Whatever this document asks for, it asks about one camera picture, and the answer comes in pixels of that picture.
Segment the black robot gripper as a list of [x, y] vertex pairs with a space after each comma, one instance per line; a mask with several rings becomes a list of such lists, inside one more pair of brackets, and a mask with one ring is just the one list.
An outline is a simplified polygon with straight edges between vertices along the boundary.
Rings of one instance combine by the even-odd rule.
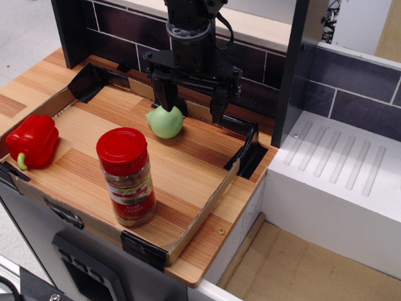
[[171, 37], [171, 49], [153, 50], [143, 55], [152, 73], [155, 97], [164, 110], [170, 112], [177, 100], [177, 84], [212, 95], [212, 122], [218, 123], [224, 115], [228, 96], [241, 93], [242, 70], [223, 56], [212, 28], [198, 40]]

